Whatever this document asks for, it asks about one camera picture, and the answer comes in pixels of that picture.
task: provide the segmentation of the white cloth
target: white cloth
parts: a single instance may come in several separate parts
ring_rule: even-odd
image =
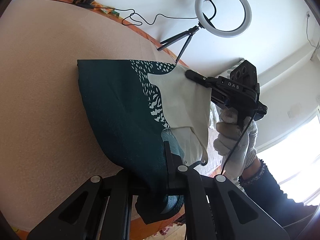
[[[187,79],[186,70],[187,67],[177,65],[167,74],[148,73],[148,79],[160,90],[164,117],[185,150],[187,163],[207,163],[211,89]]]

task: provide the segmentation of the orange trim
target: orange trim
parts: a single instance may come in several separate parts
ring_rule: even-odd
[[[72,4],[72,1],[73,0],[57,0],[57,1],[63,1],[63,2],[68,2],[70,4]],[[92,3],[94,6],[96,7],[104,7],[103,5],[97,3],[97,2],[93,2]],[[111,14],[110,12],[113,11],[112,9],[98,9],[98,8],[95,8],[95,9],[91,9],[91,11],[94,11],[100,15],[103,15],[105,17],[108,17],[109,19],[111,20],[114,20],[118,23],[122,23],[122,18],[120,17],[116,17],[114,16],[113,14]],[[131,24],[130,22],[124,20],[123,23],[125,25],[127,24]],[[145,39],[151,41],[157,48],[161,47],[162,44],[160,44],[156,39],[152,38],[149,34],[145,33],[143,30],[139,29],[137,26],[134,26],[134,25],[128,25],[127,26],[129,29],[133,30],[134,32],[136,32],[137,34],[141,35],[142,37],[144,37]],[[172,58],[176,59],[177,56],[172,52],[170,51],[169,49],[164,49],[163,50],[165,53],[169,54]],[[179,60],[178,62],[180,65],[183,65],[183,66],[186,66],[188,67],[182,60]]]
[[[218,175],[221,173],[222,167],[221,165],[218,166],[208,177],[213,178],[214,176]]]
[[[29,232],[17,229],[15,227],[11,227],[11,228],[21,240],[27,240],[27,236],[28,236]]]
[[[172,222],[177,220],[183,214],[184,214],[184,206],[181,208],[178,214],[176,214],[174,217],[167,220],[158,221],[148,225],[146,225],[142,221],[142,218],[137,218],[135,220],[132,220],[130,224],[130,240],[142,240],[148,236],[152,236],[153,234],[156,234],[158,231],[160,231],[167,225],[170,225]]]

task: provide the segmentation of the white pattern print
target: white pattern print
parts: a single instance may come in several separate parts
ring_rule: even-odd
[[[157,122],[162,122],[165,128],[170,125],[164,118],[161,102],[160,90],[157,86],[151,84],[148,79],[148,73],[155,75],[167,74],[174,69],[176,65],[157,61],[130,60],[132,68],[136,71],[142,84],[143,93],[149,100],[150,113]]]

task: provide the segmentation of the tripod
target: tripod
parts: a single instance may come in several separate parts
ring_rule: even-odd
[[[183,45],[183,47],[182,47],[182,49],[181,49],[181,51],[180,51],[180,53],[179,53],[179,55],[178,55],[178,57],[177,57],[177,59],[176,59],[176,63],[178,63],[178,61],[179,61],[179,59],[181,58],[183,52],[185,51],[185,49],[187,48],[188,44],[190,43],[190,41],[191,41],[191,39],[192,39],[192,36],[193,36],[198,30],[199,30],[199,26],[196,25],[196,26],[190,28],[190,29],[187,30],[187,31],[184,31],[184,32],[182,32],[182,33],[179,33],[179,34],[177,34],[177,35],[172,36],[171,38],[168,38],[168,39],[166,39],[166,40],[164,40],[164,41],[161,41],[160,43],[163,44],[163,46],[161,46],[160,48],[158,48],[158,51],[161,51],[161,50],[165,49],[166,47],[168,47],[168,46],[174,44],[175,42],[177,42],[177,41],[179,41],[179,40],[181,40],[181,39],[183,39],[183,38],[185,38],[185,37],[188,36],[185,44]]]

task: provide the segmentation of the white knit glove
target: white knit glove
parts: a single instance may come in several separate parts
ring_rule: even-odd
[[[237,124],[238,112],[233,109],[224,109],[220,114],[220,119],[223,122],[216,124],[216,130],[219,132],[218,138],[214,140],[213,147],[223,156],[222,165],[226,161],[229,152],[236,144],[241,135],[241,130]],[[244,120],[244,129],[250,121],[250,117]],[[248,168],[255,160],[257,150],[254,148],[258,134],[257,124],[252,120],[246,133],[240,140],[235,151],[228,160],[225,171],[236,178],[240,176],[244,169]]]

